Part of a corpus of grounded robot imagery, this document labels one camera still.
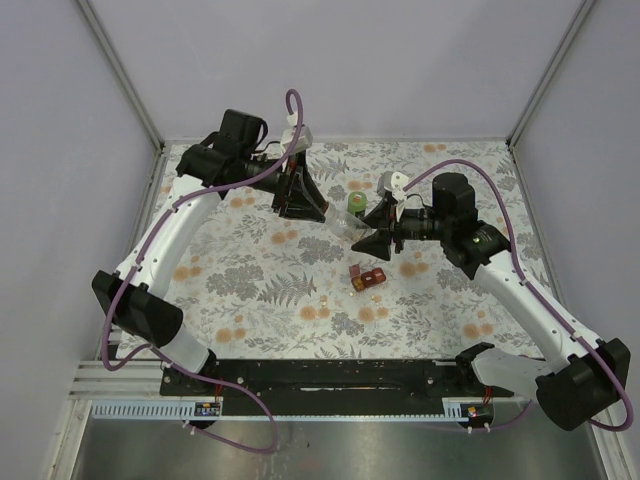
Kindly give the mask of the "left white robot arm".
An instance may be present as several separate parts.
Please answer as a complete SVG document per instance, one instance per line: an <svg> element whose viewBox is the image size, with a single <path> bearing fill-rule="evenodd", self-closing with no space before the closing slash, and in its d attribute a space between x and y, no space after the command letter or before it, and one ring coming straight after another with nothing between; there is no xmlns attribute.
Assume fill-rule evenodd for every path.
<svg viewBox="0 0 640 480"><path fill-rule="evenodd" d="M118 326L168 363L184 369L182 383L196 395L216 386L207 364L213 352L189 332L182 311L165 295L177 265L205 218L225 195L253 187L272 194L274 211L288 220L322 223L328 204L302 158L313 137L300 108L288 110L289 127L275 160L255 155L265 122L228 110L218 131L183 155L169 195L149 229L112 273L98 271L92 289L105 313L104 329Z"/></svg>

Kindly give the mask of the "red pill organizer box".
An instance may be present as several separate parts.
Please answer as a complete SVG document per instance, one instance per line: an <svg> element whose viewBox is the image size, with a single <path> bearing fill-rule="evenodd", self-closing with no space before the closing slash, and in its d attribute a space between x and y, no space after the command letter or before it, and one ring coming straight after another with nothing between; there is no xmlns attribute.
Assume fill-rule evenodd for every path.
<svg viewBox="0 0 640 480"><path fill-rule="evenodd" d="M349 277L356 292L362 292L386 281L386 274L381 268L362 271L359 265L349 267Z"/></svg>

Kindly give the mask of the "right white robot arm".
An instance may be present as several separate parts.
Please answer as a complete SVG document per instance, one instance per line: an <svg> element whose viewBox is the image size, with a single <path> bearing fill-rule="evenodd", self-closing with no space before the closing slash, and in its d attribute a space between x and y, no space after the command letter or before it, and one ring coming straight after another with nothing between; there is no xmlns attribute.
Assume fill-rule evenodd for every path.
<svg viewBox="0 0 640 480"><path fill-rule="evenodd" d="M458 357L455 383L475 396L497 387L537 403L547 417L571 431L617 402L634 412L625 386L631 354L619 339L604 341L526 276L513 240L478 217L475 191L461 173L432 181L432 203L410 209L409 179L387 172L378 182L380 203L365 216L372 234L353 250L388 261L406 241L437 241L447 260L496 298L534 341L539 360L476 345Z"/></svg>

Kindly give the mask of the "green pill bottle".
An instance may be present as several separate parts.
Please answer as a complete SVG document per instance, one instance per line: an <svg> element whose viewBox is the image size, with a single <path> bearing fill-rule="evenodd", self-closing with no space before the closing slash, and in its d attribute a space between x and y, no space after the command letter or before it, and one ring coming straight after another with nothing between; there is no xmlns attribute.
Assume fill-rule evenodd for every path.
<svg viewBox="0 0 640 480"><path fill-rule="evenodd" d="M364 192L353 191L347 199L347 212L357 218L363 218L366 215L367 197Z"/></svg>

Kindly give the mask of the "clear small pill bottle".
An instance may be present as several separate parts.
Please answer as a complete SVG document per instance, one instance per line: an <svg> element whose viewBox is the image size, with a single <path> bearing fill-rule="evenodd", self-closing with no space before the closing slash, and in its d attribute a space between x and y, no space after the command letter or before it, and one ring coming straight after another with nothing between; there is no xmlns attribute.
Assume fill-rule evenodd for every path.
<svg viewBox="0 0 640 480"><path fill-rule="evenodd" d="M350 243L356 243L373 233L373 230L359 218L333 206L325 212L325 226L336 237Z"/></svg>

